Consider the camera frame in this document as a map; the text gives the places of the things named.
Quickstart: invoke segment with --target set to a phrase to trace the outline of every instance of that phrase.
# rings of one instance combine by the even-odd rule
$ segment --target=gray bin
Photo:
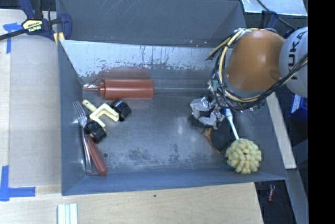
[[[207,94],[214,67],[213,61],[205,61],[207,55],[245,27],[239,2],[57,0],[57,13],[69,13],[73,21],[71,40],[58,47],[63,195],[286,178],[267,105],[257,114],[238,113],[234,119],[239,136],[254,141],[263,154],[259,170],[247,175],[229,167],[225,151],[216,153],[203,130],[189,120],[189,103]],[[86,175],[72,103],[84,98],[96,106],[111,103],[82,88],[98,77],[120,76],[149,77],[154,98],[125,100],[132,112],[123,122],[102,118],[107,137],[97,147],[108,174]],[[221,135],[234,140],[227,122]]]

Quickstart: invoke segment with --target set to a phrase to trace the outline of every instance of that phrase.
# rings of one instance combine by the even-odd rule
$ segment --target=bin floor
[[[97,107],[112,102],[95,94],[86,92],[84,98]],[[204,129],[188,120],[192,114],[189,103],[199,94],[176,91],[175,95],[155,95],[152,100],[125,100],[131,114],[124,121],[102,115],[107,137],[97,147],[109,173],[225,166],[224,156],[202,135]]]

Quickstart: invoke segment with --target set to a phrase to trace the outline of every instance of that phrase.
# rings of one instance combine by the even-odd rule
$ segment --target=fork
[[[86,163],[85,163],[86,173],[91,174],[92,173],[91,158],[90,158],[90,153],[88,151],[88,145],[87,145],[87,142],[86,142],[86,139],[85,139],[85,133],[84,133],[84,127],[87,124],[87,116],[86,116],[86,113],[84,111],[84,108],[82,107],[82,105],[78,101],[73,102],[73,106],[74,106],[75,111],[77,113],[78,123],[81,127],[81,136],[82,136],[82,140],[83,140],[85,161],[86,161]]]

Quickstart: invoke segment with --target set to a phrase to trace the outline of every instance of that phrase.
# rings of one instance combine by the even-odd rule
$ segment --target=wooden handle
[[[107,168],[104,163],[104,160],[101,158],[98,148],[96,147],[92,137],[90,135],[86,136],[88,151],[92,157],[94,165],[101,176],[105,176],[107,174]]]

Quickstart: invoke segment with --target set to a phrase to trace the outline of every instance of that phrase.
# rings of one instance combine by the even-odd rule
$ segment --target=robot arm
[[[206,108],[213,112],[212,117],[196,117],[202,108],[192,102],[195,118],[218,128],[223,109],[259,109],[265,98],[284,84],[307,98],[307,35],[307,27],[297,29],[287,39],[267,29],[236,30],[207,58],[216,57],[208,82],[211,106]]]

